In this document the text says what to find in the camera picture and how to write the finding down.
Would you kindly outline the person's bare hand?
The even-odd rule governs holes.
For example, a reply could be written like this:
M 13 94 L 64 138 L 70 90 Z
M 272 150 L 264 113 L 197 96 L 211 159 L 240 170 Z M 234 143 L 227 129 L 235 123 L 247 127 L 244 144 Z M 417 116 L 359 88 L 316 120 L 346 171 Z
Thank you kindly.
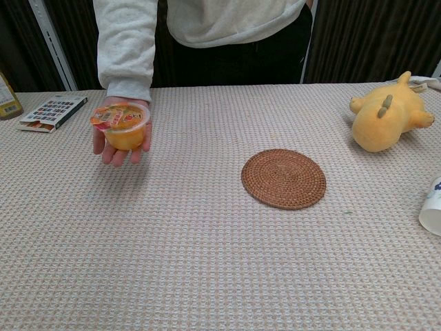
M 104 98 L 103 102 L 100 104 L 99 107 L 105 107 L 108 105 L 113 105 L 116 103 L 125 103 L 125 102 L 137 103 L 146 108 L 149 108 L 150 106 L 149 101 L 142 99 L 131 99 L 125 97 L 106 97 Z M 152 140 L 151 121 L 145 124 L 144 135 L 145 136 L 144 136 L 143 144 L 131 150 L 131 154 L 130 154 L 131 163 L 139 163 L 142 154 L 150 150 L 151 140 Z M 97 129 L 94 129 L 93 131 L 92 140 L 93 140 L 93 153 L 96 155 L 100 154 L 102 156 L 102 162 L 104 164 L 112 164 L 114 167 L 121 167 L 123 165 L 125 158 L 129 154 L 127 150 L 117 150 L 114 146 L 112 146 L 107 142 L 105 135 Z

